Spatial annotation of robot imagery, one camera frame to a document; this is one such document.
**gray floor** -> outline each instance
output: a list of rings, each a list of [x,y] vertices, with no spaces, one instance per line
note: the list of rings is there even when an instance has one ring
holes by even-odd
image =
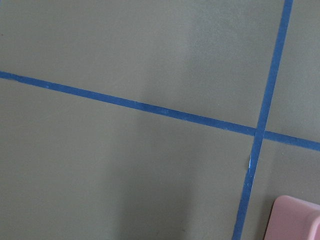
[[[283,1],[8,1],[0,71],[256,127]],[[320,2],[296,0],[267,130],[320,141]],[[0,80],[0,238],[231,239],[253,137]],[[242,239],[320,204],[320,152],[265,140]]]

